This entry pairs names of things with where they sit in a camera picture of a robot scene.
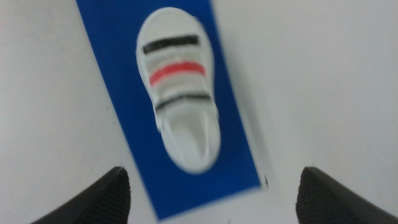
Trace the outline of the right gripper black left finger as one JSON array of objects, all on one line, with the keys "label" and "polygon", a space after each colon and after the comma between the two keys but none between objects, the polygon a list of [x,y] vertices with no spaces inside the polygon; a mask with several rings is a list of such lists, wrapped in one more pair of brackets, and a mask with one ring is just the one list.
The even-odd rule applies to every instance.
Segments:
[{"label": "right gripper black left finger", "polygon": [[130,209],[128,173],[124,167],[113,167],[87,189],[35,222],[126,224]]}]

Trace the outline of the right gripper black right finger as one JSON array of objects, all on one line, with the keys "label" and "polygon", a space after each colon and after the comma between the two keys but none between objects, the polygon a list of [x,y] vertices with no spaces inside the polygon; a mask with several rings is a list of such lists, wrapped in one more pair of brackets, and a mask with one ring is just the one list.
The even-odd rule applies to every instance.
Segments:
[{"label": "right gripper black right finger", "polygon": [[303,169],[295,209],[300,224],[397,224],[396,216],[316,167]]}]

